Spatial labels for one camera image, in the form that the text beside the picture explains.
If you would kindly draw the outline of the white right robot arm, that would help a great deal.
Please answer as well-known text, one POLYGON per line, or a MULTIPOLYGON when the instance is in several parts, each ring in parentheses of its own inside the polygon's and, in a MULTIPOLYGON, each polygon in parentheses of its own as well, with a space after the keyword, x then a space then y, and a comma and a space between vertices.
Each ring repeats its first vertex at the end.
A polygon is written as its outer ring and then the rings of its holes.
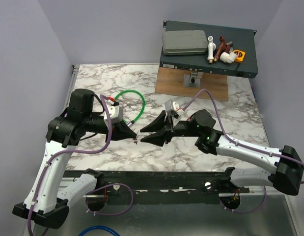
POLYGON ((298 195, 304 166, 293 147, 279 149, 240 141, 215 130, 215 123, 205 109, 192 114, 189 120, 177 123, 162 111, 154 121, 141 129, 142 133, 149 133, 141 141, 162 147, 173 137, 196 137, 195 146, 203 153, 232 157, 255 166, 232 169, 230 176, 220 181, 223 191, 230 193, 237 187, 269 186, 286 195, 298 195))

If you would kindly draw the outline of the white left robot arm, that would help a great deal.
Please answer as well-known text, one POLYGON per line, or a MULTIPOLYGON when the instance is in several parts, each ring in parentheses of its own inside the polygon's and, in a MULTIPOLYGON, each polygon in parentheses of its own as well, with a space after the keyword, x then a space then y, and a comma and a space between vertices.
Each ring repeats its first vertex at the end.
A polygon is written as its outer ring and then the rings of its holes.
POLYGON ((112 97, 96 95, 88 89, 71 93, 69 105, 48 124, 44 157, 26 199, 13 207, 12 213, 50 229, 65 222, 70 207, 88 192, 99 194, 104 187, 102 173, 88 169, 80 180, 65 190, 59 186, 73 153, 84 153, 77 146, 87 133, 104 134, 105 145, 95 150, 103 152, 111 141, 136 138, 136 133, 123 120, 123 110, 112 97))

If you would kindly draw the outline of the white elbow pipe fitting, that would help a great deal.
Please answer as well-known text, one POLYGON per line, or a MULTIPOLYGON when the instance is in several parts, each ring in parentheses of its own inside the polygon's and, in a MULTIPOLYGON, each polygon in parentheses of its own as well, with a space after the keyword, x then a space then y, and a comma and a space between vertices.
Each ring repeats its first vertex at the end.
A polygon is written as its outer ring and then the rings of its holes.
POLYGON ((224 63, 228 63, 228 64, 231 64, 233 63, 237 58, 237 54, 236 53, 233 53, 233 52, 223 52, 221 55, 220 55, 220 60, 224 63))

